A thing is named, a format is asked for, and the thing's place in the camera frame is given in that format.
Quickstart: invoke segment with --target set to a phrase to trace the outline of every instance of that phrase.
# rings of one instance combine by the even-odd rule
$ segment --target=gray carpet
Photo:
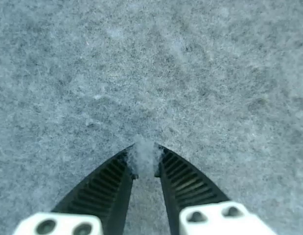
[[[137,135],[302,235],[303,0],[0,0],[0,235]],[[124,234],[168,234],[138,184]]]

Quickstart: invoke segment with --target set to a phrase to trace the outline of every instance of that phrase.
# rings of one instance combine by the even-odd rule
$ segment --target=ridged gripping surface
[[[124,149],[99,166],[52,211],[95,215],[105,235],[121,235],[135,178],[127,166],[126,153]]]
[[[219,203],[229,198],[201,171],[167,148],[159,176],[172,235],[179,234],[179,213],[189,206]]]

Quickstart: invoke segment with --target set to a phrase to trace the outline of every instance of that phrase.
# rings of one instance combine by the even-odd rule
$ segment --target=screw hole
[[[73,235],[89,235],[92,231],[92,226],[87,223],[80,224],[74,229]]]
[[[224,217],[240,217],[243,215],[236,207],[230,207],[222,212]]]
[[[55,225],[56,223],[54,220],[52,219],[45,220],[38,225],[36,232],[39,235],[47,235],[54,230]]]
[[[189,218],[187,219],[188,222],[193,222],[193,223],[197,223],[197,222],[205,222],[207,221],[208,218],[201,214],[199,211],[195,211],[192,214],[189,215]]]

